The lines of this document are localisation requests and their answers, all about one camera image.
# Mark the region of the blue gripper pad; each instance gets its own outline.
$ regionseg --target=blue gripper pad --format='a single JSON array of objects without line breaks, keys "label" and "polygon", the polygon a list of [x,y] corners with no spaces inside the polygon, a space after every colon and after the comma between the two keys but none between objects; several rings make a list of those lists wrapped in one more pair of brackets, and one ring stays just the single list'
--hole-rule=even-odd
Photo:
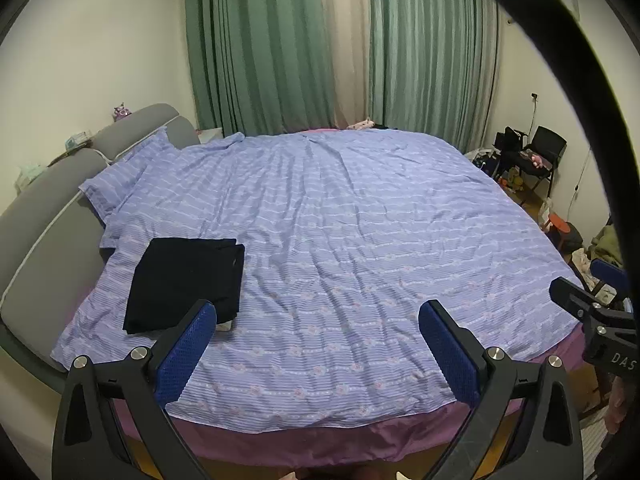
[{"label": "blue gripper pad", "polygon": [[623,269],[619,269],[616,266],[597,258],[591,262],[590,271],[594,277],[615,288],[617,293],[622,296],[626,296],[628,294],[630,288],[629,280]]},{"label": "blue gripper pad", "polygon": [[[463,330],[449,317],[443,306],[436,301],[433,303],[436,303],[436,308],[442,310],[449,323],[454,325],[452,328]],[[441,316],[443,314],[439,314],[429,301],[424,303],[420,307],[418,315],[420,333],[436,359],[456,400],[464,402],[473,409],[480,401],[478,368],[460,346]]]},{"label": "blue gripper pad", "polygon": [[164,407],[178,400],[216,331],[216,309],[205,303],[156,372],[156,401]]}]

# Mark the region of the black cable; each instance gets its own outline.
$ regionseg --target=black cable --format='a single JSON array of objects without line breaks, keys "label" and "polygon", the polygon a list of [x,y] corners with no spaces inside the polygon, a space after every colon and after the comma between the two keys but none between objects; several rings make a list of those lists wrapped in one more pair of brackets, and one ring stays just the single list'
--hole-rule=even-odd
[{"label": "black cable", "polygon": [[580,178],[578,179],[578,184],[575,185],[574,195],[571,197],[571,202],[569,202],[569,209],[566,212],[566,220],[569,221],[569,215],[571,214],[571,207],[574,205],[574,201],[578,196],[578,189],[580,187],[580,183],[582,182],[582,176],[584,175],[584,170],[587,167],[587,163],[589,162],[589,157],[591,155],[591,148],[589,148],[589,152],[584,159],[584,164],[582,165],[582,171],[580,172]]},{"label": "black cable", "polygon": [[531,97],[533,97],[533,115],[531,116],[531,126],[527,134],[527,142],[531,139],[531,131],[533,130],[533,123],[536,120],[536,110],[538,109],[538,94],[531,94]]}]

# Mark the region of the white wall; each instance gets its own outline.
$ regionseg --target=white wall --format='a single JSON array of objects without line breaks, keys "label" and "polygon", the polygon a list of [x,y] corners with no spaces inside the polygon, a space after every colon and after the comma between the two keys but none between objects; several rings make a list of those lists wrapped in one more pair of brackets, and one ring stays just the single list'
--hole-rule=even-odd
[{"label": "white wall", "polygon": [[0,212],[20,165],[48,164],[122,101],[194,123],[184,0],[30,0],[0,45]]},{"label": "white wall", "polygon": [[[636,158],[640,153],[640,56],[631,40],[604,0],[577,0],[579,25],[591,43],[628,126]],[[518,25],[502,27],[501,63],[498,88],[488,129],[490,140],[505,126],[528,131],[531,113],[531,93],[538,94],[536,126],[546,126],[567,140],[558,179],[551,198],[556,212],[566,218],[580,170],[588,153],[588,144],[575,113],[545,61],[523,34]],[[546,184],[539,187],[546,196]],[[572,206],[569,221],[582,234],[585,243],[597,234],[609,217],[602,183],[591,158],[582,178],[578,197]]]}]

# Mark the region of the plush toy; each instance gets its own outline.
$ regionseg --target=plush toy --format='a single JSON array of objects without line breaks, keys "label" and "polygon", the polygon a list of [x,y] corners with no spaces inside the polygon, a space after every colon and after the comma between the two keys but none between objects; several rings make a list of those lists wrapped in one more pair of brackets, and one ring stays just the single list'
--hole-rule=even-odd
[{"label": "plush toy", "polygon": [[539,155],[531,155],[534,168],[542,168],[542,158]]},{"label": "plush toy", "polygon": [[113,120],[114,121],[119,121],[120,119],[123,119],[128,115],[131,115],[131,111],[128,108],[125,108],[124,103],[122,103],[120,106],[116,106],[113,109]]}]

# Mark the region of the black chair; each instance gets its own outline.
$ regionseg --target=black chair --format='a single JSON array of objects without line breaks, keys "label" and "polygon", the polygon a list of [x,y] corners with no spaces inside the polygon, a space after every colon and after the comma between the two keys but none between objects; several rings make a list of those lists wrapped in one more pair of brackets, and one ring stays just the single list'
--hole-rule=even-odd
[{"label": "black chair", "polygon": [[546,196],[549,197],[549,195],[551,195],[551,187],[554,184],[554,175],[556,174],[560,158],[566,148],[566,140],[548,128],[539,126],[533,136],[533,140],[530,144],[524,147],[524,150],[528,148],[530,148],[532,152],[546,158],[546,160],[551,163],[551,169],[547,170],[546,168],[536,168],[533,165],[533,162],[528,158],[523,158],[519,151],[502,152],[502,155],[500,156],[500,166],[498,168],[498,176],[500,176],[503,171],[509,170],[515,166],[519,168],[520,171],[538,178],[536,185],[530,190],[524,200],[520,202],[520,205],[523,205],[527,199],[529,199],[529,197],[535,192],[538,184],[545,179],[549,181],[549,190]]}]

